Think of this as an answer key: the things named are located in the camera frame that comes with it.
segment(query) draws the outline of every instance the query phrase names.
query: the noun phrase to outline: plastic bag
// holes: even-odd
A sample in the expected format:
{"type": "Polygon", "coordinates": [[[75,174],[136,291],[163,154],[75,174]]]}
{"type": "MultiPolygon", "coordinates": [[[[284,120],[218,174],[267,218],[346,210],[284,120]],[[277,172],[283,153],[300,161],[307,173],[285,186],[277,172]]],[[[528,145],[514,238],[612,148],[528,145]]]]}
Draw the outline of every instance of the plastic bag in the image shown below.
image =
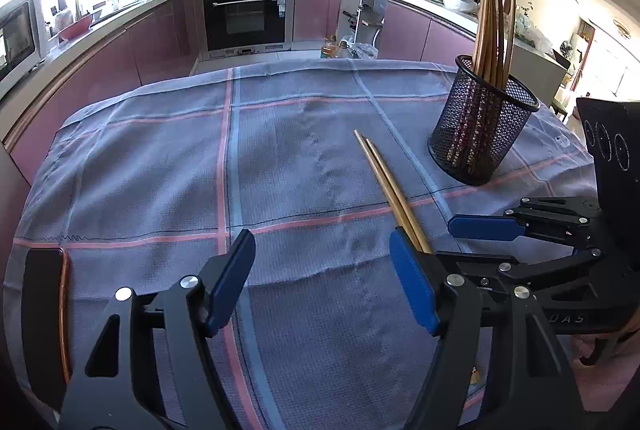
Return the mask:
{"type": "Polygon", "coordinates": [[[553,57],[554,51],[551,40],[542,34],[542,31],[534,25],[528,16],[520,12],[516,15],[515,35],[516,38],[532,46],[537,51],[553,57]]]}
{"type": "Polygon", "coordinates": [[[345,36],[343,41],[347,42],[349,51],[354,58],[360,58],[362,60],[375,60],[378,58],[378,49],[371,44],[357,44],[353,41],[353,35],[345,36]]]}

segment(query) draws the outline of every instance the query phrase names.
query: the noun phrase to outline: pink cabinet door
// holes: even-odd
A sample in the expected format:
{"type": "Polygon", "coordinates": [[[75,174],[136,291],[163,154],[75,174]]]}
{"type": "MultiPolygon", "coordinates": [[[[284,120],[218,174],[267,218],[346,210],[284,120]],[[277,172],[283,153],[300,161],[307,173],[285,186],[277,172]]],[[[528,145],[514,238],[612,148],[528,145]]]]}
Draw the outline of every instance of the pink cabinet door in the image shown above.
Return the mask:
{"type": "Polygon", "coordinates": [[[330,0],[296,0],[293,13],[293,41],[322,41],[327,35],[330,0]]]}
{"type": "Polygon", "coordinates": [[[139,86],[129,34],[124,31],[58,89],[18,140],[11,157],[29,184],[66,118],[84,106],[139,86]]]}
{"type": "Polygon", "coordinates": [[[419,62],[430,25],[426,15],[389,1],[385,25],[376,41],[378,58],[419,62]]]}
{"type": "Polygon", "coordinates": [[[127,29],[142,85],[181,76],[171,2],[158,6],[127,29]]]}
{"type": "Polygon", "coordinates": [[[175,39],[180,59],[178,62],[177,76],[189,76],[193,59],[191,59],[191,47],[189,45],[189,32],[187,30],[187,16],[184,0],[172,0],[172,11],[174,14],[175,39]]]}
{"type": "Polygon", "coordinates": [[[326,37],[335,35],[338,29],[338,19],[340,18],[341,0],[329,0],[329,7],[326,16],[326,37]]]}
{"type": "Polygon", "coordinates": [[[472,40],[438,22],[431,22],[422,61],[455,66],[458,55],[470,55],[473,52],[472,40]]]}

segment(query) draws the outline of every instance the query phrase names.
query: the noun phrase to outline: microwave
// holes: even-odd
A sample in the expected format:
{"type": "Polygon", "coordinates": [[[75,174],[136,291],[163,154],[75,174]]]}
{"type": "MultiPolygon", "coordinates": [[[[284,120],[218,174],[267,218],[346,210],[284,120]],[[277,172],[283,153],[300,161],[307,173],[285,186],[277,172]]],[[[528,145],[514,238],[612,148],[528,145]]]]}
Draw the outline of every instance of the microwave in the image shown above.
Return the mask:
{"type": "Polygon", "coordinates": [[[40,0],[0,7],[0,98],[49,53],[40,0]]]}

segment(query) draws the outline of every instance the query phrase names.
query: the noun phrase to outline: black mesh pencil cup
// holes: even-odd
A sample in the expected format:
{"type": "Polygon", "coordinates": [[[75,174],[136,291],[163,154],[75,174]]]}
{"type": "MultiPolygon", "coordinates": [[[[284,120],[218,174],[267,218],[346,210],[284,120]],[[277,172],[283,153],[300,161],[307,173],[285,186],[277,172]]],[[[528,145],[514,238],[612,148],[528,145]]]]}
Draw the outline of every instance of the black mesh pencil cup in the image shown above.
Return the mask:
{"type": "Polygon", "coordinates": [[[433,160],[468,185],[491,179],[532,112],[540,109],[533,93],[513,76],[506,90],[473,73],[471,56],[456,58],[458,74],[438,124],[429,138],[433,160]]]}

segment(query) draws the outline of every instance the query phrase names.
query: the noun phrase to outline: oven door handle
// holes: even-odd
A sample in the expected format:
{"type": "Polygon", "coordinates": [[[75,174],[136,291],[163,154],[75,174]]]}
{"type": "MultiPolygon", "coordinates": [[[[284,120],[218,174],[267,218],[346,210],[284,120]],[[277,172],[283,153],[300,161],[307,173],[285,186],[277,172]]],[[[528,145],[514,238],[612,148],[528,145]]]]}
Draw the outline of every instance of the oven door handle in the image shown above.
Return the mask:
{"type": "Polygon", "coordinates": [[[247,2],[277,2],[278,0],[232,0],[231,2],[214,2],[213,7],[230,6],[231,4],[246,4],[247,2]]]}

